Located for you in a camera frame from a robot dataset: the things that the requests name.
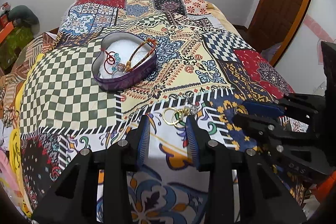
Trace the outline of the purple heart-shaped jewelry box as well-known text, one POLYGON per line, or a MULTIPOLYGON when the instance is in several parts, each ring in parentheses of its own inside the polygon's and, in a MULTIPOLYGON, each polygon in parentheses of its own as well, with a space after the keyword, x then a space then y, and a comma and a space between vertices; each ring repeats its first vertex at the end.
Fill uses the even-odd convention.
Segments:
POLYGON ((158 42, 130 32, 112 32, 101 41, 92 75, 100 89, 119 92, 146 79, 157 67, 158 42))

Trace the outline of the colourful patchwork bed cover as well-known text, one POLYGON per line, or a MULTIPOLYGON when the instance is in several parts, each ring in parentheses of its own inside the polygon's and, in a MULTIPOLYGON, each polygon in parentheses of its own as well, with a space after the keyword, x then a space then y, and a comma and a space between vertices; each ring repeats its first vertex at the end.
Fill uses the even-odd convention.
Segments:
POLYGON ((21 103, 23 183, 32 209, 82 148, 105 151, 147 115, 149 158, 127 174, 134 223, 203 223, 209 175, 187 155, 174 109, 194 103, 197 120, 228 148, 256 142, 231 122, 245 99, 270 102, 291 86, 203 0, 77 0, 55 47, 27 78, 21 103), (105 92, 92 75, 101 41, 130 32, 158 42, 157 67, 120 92, 105 92))

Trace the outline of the pink slipper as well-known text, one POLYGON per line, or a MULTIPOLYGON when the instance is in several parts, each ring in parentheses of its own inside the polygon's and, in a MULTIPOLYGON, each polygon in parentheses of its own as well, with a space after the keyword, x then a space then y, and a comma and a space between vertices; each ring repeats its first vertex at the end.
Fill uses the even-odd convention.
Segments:
POLYGON ((13 172, 9 159, 3 151, 0 151, 1 154, 1 180, 4 182, 5 186, 10 188, 13 191, 19 191, 19 186, 17 183, 17 178, 13 172))

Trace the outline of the yellow blanket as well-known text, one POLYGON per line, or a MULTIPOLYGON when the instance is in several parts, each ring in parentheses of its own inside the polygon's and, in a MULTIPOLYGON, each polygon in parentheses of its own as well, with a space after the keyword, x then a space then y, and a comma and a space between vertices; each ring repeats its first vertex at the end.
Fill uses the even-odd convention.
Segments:
POLYGON ((22 202, 20 204, 20 208, 23 211, 24 216, 27 218, 31 218, 33 210, 31 209, 31 205, 29 199, 27 197, 24 183, 23 183, 23 171, 22 171, 22 163, 21 163, 21 138, 20 138, 20 127, 19 127, 19 112, 22 103, 23 92, 27 83, 27 78, 30 77, 31 73, 37 66, 38 62, 45 56, 43 53, 39 53, 35 58, 33 66, 27 72, 27 77, 24 81, 18 84, 17 92, 15 94, 14 100, 14 119, 13 125, 14 129, 10 134, 9 139, 9 162, 13 173, 15 174, 15 178, 17 180, 17 184, 19 187, 19 191, 21 193, 22 202))

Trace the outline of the brown wooden door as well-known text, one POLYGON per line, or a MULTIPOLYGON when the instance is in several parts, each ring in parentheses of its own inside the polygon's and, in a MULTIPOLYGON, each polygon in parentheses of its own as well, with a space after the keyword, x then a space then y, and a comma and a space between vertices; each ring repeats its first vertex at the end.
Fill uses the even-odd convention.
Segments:
POLYGON ((279 46, 276 64, 297 32, 310 0, 260 0, 248 27, 250 45, 258 52, 279 46))

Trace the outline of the striped orange brown blanket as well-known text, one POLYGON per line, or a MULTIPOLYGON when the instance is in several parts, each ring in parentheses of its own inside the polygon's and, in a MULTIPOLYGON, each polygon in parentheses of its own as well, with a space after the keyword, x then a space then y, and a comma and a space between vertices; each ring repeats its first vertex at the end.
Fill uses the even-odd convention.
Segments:
POLYGON ((38 54, 47 53, 55 47, 56 34, 44 32, 29 42, 19 54, 11 72, 1 77, 1 120, 12 123, 15 98, 34 65, 38 54))

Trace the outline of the orange box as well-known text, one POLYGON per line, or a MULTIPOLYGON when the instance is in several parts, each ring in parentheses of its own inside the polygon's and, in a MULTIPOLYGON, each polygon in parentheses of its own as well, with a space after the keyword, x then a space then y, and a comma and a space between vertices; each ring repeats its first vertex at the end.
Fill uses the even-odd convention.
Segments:
POLYGON ((5 38, 12 32, 14 26, 9 22, 1 31, 0 31, 0 43, 2 43, 5 38))

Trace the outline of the dark green pillow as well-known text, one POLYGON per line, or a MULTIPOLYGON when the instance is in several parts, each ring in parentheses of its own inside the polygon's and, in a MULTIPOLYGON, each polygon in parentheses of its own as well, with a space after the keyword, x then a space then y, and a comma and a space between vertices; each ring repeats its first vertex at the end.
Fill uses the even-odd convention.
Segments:
POLYGON ((8 13, 8 19, 15 27, 37 28, 39 26, 38 17, 25 5, 18 5, 12 8, 8 13))

